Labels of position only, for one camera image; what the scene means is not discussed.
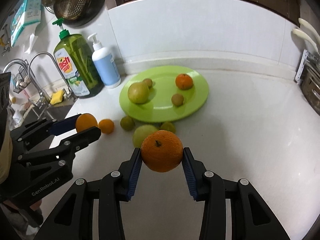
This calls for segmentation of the small green lime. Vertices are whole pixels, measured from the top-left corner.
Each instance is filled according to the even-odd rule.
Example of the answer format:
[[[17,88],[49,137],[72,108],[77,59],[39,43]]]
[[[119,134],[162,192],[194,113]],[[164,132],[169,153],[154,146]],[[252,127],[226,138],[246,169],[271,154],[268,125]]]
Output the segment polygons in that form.
[[[120,126],[125,131],[131,131],[135,127],[135,122],[130,116],[125,116],[121,119]]]

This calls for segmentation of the small orange on counter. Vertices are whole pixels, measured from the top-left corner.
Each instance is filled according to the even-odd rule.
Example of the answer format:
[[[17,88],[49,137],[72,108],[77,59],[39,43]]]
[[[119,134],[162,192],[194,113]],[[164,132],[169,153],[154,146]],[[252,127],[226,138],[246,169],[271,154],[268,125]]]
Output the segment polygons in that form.
[[[103,134],[111,134],[114,132],[114,122],[111,119],[103,119],[99,121],[98,127]]]

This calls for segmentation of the large orange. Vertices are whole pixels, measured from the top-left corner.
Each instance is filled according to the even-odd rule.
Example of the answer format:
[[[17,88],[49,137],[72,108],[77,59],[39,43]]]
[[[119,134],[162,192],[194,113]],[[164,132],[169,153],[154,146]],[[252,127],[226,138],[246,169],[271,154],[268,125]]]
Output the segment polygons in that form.
[[[174,133],[159,130],[143,141],[141,155],[150,170],[159,173],[169,172],[181,163],[183,144]]]

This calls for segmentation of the orange tangerine on plate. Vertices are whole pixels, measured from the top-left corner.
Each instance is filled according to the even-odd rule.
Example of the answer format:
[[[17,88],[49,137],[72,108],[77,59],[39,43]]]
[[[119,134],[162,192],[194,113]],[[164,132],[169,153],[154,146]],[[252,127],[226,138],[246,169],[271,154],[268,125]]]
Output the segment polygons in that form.
[[[176,76],[175,85],[180,90],[189,90],[193,87],[193,79],[188,74],[179,74]]]

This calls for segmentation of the chrome tall faucet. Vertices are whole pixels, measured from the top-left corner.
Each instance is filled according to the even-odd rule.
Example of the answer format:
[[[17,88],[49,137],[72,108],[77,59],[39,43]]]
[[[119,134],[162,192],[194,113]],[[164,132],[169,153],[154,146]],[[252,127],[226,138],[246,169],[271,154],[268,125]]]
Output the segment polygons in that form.
[[[55,92],[59,89],[65,89],[65,97],[68,100],[76,102],[78,97],[72,91],[67,80],[61,74],[54,56],[47,51],[36,53],[28,63],[28,74],[35,72],[36,80],[40,86],[47,92]]]

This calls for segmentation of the teal white box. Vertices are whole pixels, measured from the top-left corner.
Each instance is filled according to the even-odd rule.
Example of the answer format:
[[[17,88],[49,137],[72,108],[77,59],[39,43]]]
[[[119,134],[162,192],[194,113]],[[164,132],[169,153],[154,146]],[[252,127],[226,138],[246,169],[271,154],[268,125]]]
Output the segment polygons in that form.
[[[22,0],[10,25],[11,46],[22,46],[30,54],[37,39],[36,28],[41,23],[43,5],[41,0]]]

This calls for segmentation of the yellow sponge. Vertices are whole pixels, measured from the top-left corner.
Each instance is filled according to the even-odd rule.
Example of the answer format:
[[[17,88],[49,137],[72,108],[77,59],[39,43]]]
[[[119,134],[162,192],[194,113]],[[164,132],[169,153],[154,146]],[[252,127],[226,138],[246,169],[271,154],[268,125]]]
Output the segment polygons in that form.
[[[57,92],[52,94],[52,98],[50,100],[50,104],[51,105],[56,105],[58,103],[63,102],[63,98],[64,98],[64,91],[63,90],[58,90]]]

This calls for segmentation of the small brown fruit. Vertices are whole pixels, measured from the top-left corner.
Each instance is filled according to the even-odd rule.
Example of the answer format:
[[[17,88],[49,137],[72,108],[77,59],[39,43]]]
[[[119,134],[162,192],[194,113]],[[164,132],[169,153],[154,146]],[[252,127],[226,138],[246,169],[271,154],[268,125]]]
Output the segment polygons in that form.
[[[184,103],[184,96],[182,94],[174,94],[171,97],[171,102],[174,106],[180,107]]]
[[[153,87],[153,81],[150,78],[144,79],[143,82],[147,84],[148,88]]]

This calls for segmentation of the green apple on counter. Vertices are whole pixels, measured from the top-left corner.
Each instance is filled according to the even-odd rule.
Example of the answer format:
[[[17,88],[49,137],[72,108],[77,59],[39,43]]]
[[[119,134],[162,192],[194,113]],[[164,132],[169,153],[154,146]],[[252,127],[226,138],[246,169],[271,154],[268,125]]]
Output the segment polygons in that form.
[[[134,147],[140,148],[142,145],[142,142],[152,133],[157,132],[158,128],[156,128],[153,125],[142,125],[139,126],[132,137],[132,142]]]

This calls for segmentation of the white blue pump bottle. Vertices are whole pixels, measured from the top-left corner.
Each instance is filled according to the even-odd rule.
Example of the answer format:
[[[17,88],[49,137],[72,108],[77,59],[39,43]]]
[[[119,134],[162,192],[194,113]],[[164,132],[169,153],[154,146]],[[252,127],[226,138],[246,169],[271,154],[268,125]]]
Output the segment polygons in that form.
[[[116,88],[121,83],[121,77],[111,51],[97,39],[97,33],[87,39],[93,42],[92,60],[103,84],[110,89]]]

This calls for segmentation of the green plate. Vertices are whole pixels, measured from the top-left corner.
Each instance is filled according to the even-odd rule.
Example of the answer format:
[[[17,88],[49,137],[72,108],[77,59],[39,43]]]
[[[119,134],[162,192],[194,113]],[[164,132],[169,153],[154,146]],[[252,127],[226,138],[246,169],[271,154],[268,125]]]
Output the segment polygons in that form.
[[[177,88],[175,79],[179,74],[188,74],[193,79],[194,85],[191,89]],[[145,104],[134,104],[127,96],[128,88],[145,78],[153,81],[148,101]],[[184,103],[180,107],[174,106],[171,102],[171,97],[177,93],[184,96]],[[161,123],[177,121],[195,113],[207,101],[208,95],[208,82],[199,72],[182,66],[159,66],[132,77],[120,92],[119,104],[126,115],[138,121]]]

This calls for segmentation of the metal dish rack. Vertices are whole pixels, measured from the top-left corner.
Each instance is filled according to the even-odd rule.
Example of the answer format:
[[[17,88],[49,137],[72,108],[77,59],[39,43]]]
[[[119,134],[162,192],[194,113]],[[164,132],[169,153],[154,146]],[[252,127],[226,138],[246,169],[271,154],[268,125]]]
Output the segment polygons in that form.
[[[295,82],[300,87],[309,105],[319,115],[319,56],[315,56],[304,49],[295,75]]]

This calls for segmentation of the green pear on plate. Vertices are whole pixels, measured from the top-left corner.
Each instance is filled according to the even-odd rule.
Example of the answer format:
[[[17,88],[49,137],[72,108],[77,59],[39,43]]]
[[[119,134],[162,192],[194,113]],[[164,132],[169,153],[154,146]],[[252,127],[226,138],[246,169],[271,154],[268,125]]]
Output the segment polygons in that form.
[[[127,96],[132,103],[144,104],[149,98],[149,87],[144,82],[135,82],[128,88]]]

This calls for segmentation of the small brown fruit back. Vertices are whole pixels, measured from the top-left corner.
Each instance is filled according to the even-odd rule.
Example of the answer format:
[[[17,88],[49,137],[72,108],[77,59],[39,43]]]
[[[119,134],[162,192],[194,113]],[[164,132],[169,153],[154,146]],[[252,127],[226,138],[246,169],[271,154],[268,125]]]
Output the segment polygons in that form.
[[[150,78],[144,79],[143,82],[147,84],[148,88],[153,87],[153,81]]]

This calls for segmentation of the small brown fruit front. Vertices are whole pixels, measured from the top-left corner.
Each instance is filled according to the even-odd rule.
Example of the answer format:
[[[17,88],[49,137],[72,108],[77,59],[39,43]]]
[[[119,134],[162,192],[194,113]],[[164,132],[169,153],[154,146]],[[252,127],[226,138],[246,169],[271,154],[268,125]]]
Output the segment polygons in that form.
[[[174,106],[180,107],[184,103],[184,96],[182,94],[174,94],[171,97],[171,102]]]

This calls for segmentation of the small yellow-green fruit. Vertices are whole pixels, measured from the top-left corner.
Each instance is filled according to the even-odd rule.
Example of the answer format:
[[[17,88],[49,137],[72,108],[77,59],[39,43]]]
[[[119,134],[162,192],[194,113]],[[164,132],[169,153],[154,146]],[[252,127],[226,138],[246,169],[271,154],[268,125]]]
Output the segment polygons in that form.
[[[169,131],[171,133],[176,133],[176,127],[172,122],[164,122],[160,126],[160,130]]]

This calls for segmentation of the green dish soap bottle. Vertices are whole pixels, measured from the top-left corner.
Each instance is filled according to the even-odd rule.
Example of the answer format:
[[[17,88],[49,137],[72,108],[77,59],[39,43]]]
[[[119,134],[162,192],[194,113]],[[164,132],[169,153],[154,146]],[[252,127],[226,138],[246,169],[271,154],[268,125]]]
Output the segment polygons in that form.
[[[81,34],[70,34],[63,27],[63,18],[53,25],[60,27],[60,42],[54,49],[58,69],[75,96],[91,98],[103,89],[104,84],[92,60],[92,50]]]

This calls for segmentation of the dark round pan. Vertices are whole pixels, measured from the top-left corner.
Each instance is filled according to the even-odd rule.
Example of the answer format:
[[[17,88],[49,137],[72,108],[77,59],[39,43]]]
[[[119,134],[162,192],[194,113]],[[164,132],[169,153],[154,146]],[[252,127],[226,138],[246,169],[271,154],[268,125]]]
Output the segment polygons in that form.
[[[89,21],[93,20],[97,14],[99,14],[99,11],[102,9],[102,7],[105,4],[105,0],[91,0],[89,6],[85,10],[85,12],[80,16],[80,18],[76,20],[64,20],[63,23],[67,26],[78,28],[82,25],[87,24]]]

